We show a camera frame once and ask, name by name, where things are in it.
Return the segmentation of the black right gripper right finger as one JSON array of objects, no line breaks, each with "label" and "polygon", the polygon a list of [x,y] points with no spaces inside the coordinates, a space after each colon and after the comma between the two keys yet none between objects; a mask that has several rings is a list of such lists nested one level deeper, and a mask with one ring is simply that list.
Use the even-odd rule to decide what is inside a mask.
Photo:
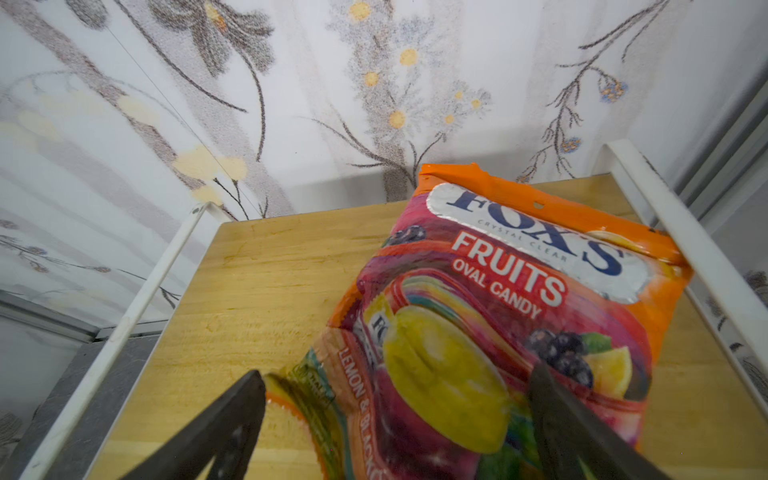
[{"label": "black right gripper right finger", "polygon": [[536,364],[527,396],[547,479],[666,479],[550,373]]}]

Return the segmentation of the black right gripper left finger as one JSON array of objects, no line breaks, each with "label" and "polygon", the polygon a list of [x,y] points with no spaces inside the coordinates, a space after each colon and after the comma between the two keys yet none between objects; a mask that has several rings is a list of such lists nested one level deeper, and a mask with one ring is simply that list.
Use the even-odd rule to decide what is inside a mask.
[{"label": "black right gripper left finger", "polygon": [[242,479],[256,447],[266,410],[266,385],[251,370],[124,475],[126,479]]}]

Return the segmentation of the orange Fox's fruits candy bag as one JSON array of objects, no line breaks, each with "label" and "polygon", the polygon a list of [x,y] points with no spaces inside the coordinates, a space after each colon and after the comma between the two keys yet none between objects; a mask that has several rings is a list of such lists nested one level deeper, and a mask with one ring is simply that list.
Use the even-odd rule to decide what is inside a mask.
[{"label": "orange Fox's fruits candy bag", "polygon": [[329,479],[531,479],[538,363],[620,438],[692,271],[641,224],[494,177],[421,169],[388,239],[267,398]]}]

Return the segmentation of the white wooden two-tier shelf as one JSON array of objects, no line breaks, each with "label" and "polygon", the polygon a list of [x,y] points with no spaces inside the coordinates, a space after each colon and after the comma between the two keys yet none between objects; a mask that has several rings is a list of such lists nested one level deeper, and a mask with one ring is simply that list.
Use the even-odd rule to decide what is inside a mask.
[{"label": "white wooden two-tier shelf", "polygon": [[[765,365],[767,314],[751,288],[628,141],[606,145],[594,176],[531,186],[670,237],[691,268],[652,371],[630,445],[666,479],[763,479],[767,412],[742,362]],[[149,296],[203,215],[195,208],[55,421],[23,479],[72,479],[65,457],[94,447],[85,479],[126,479],[251,370],[297,365],[327,329],[408,201],[219,228],[125,401],[89,416]],[[242,479],[329,479],[308,426],[267,398]]]}]

